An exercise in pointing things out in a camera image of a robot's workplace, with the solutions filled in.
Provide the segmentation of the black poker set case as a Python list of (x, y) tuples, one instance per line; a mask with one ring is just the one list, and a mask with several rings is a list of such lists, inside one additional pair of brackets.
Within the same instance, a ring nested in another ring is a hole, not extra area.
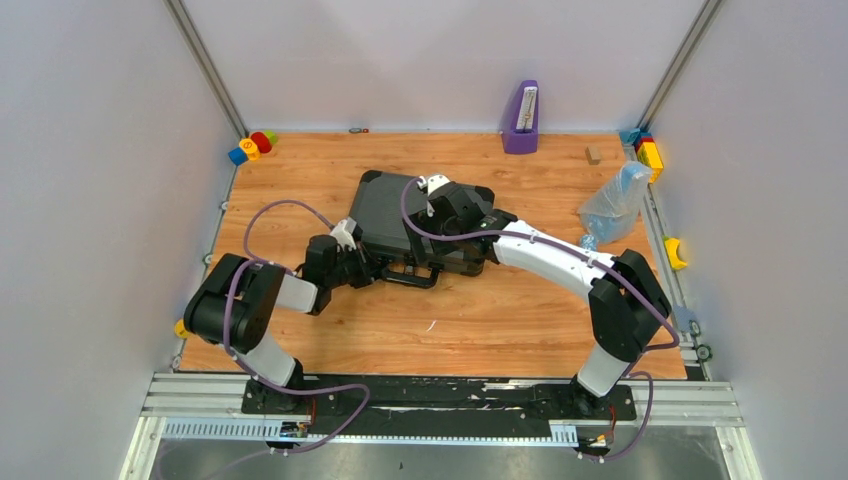
[(362, 244), (383, 281), (429, 289), (441, 273), (476, 277), (484, 261), (450, 243), (433, 241), (410, 230), (403, 221), (400, 201), (420, 229), (441, 235), (441, 227), (427, 215), (427, 197), (412, 187), (408, 175), (368, 170), (360, 177), (349, 216), (362, 229)]

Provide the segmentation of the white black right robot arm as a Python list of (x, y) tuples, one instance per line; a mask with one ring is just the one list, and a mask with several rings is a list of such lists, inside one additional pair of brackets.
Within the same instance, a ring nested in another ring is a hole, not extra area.
[(411, 240), (462, 251), (475, 262), (518, 268), (570, 291), (589, 307), (595, 345), (578, 371), (571, 403), (596, 417), (611, 403), (612, 388), (647, 352), (660, 329), (674, 348), (671, 305), (645, 257), (631, 249), (618, 255), (577, 247), (499, 209), (485, 213), (467, 190), (441, 174), (414, 177), (400, 196)]

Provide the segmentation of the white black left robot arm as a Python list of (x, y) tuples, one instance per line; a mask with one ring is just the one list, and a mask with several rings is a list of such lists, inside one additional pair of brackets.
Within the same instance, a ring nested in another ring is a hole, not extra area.
[(306, 395), (302, 364), (285, 352), (269, 330), (277, 307), (320, 314), (334, 289), (363, 288), (380, 278), (384, 264), (361, 242), (344, 244), (331, 235), (309, 240), (294, 273), (284, 267), (226, 254), (203, 281), (183, 314), (187, 332), (223, 348), (283, 413), (298, 411)]

